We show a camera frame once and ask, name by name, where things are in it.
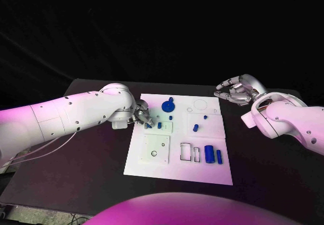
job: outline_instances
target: blue object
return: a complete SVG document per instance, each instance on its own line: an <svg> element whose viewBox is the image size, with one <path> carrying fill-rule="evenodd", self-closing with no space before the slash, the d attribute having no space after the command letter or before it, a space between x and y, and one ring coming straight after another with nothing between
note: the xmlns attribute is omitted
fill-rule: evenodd
<svg viewBox="0 0 324 225"><path fill-rule="evenodd" d="M205 146L205 158L208 163L215 163L215 149L212 145Z"/></svg>
<svg viewBox="0 0 324 225"><path fill-rule="evenodd" d="M224 164L224 160L222 160L222 155L221 155L221 150L217 151L218 154L218 163Z"/></svg>
<svg viewBox="0 0 324 225"><path fill-rule="evenodd" d="M198 125L198 124L195 124L195 132L198 132L198 128L199 128L199 125Z"/></svg>
<svg viewBox="0 0 324 225"><path fill-rule="evenodd" d="M162 110L168 113L171 113L175 110L175 103L174 103L174 97L169 98L169 101L163 102L162 104Z"/></svg>

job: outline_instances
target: table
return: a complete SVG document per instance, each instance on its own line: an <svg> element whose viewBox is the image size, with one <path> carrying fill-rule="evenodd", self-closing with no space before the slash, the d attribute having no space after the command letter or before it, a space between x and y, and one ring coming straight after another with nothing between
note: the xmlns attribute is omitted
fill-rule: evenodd
<svg viewBox="0 0 324 225"><path fill-rule="evenodd" d="M116 81L77 79L66 95L100 90L109 83ZM123 84L136 98L142 93L211 97L215 92L215 86ZM300 97L294 90L270 90ZM257 127L248 129L241 115L250 107L221 100L221 109L234 186L125 175L135 125L113 130L106 122L81 131L53 155L22 163L0 202L96 215L142 195L188 192L240 200L303 223L324 222L324 156L307 150L292 136L270 139ZM53 151L70 136L34 156Z"/></svg>

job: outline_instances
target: dark table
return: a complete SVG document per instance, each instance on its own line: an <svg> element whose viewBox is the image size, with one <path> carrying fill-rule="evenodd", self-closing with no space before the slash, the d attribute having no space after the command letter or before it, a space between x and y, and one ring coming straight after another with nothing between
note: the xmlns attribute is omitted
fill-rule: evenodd
<svg viewBox="0 0 324 225"><path fill-rule="evenodd" d="M100 90L109 83L116 82L77 79L66 95ZM215 92L215 86L123 83L136 98L142 93L211 97ZM300 97L294 90L271 91ZM250 107L221 100L221 108L234 186L125 175L133 125L113 130L106 122L81 131L53 155L22 163L0 202L96 215L142 195L189 192L240 200L303 223L323 223L324 156L307 150L292 136L270 139L257 127L248 129L241 115ZM35 155L53 151L70 136Z"/></svg>

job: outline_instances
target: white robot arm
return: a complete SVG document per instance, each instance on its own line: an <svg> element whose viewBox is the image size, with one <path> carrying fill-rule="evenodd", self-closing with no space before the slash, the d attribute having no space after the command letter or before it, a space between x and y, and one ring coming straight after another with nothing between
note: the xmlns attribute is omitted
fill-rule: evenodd
<svg viewBox="0 0 324 225"><path fill-rule="evenodd" d="M248 74L222 82L217 89L230 85L231 93L217 91L215 96L240 106L254 102L251 112L243 116L247 126L258 126L270 138L284 134L294 136L306 148L324 155L324 107L309 107L290 94L269 93L257 78Z"/></svg>
<svg viewBox="0 0 324 225"><path fill-rule="evenodd" d="M0 166L31 146L94 127L106 121L113 129L149 123L148 103L136 101L129 87L109 84L53 101L0 111Z"/></svg>

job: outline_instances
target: black background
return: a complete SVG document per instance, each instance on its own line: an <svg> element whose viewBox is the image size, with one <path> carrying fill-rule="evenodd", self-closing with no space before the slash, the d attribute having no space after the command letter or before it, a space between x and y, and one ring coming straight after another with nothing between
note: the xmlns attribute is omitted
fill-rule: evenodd
<svg viewBox="0 0 324 225"><path fill-rule="evenodd" d="M116 7L91 1L4 0L0 107L61 97L77 78L217 86L246 73L269 88L297 90L309 105L324 105L324 38L318 9L320 6L296 1ZM300 154L319 157L305 150ZM263 177L250 170L250 160L237 159L247 172ZM283 168L269 164L280 173ZM306 163L305 171L286 169L286 173L293 177L310 176L312 182L302 183L299 188L307 191L313 187L313 201L307 205L315 204L315 213L322 217L323 195L315 188L316 180L319 187L323 180L315 178L319 176L307 169L310 166Z"/></svg>

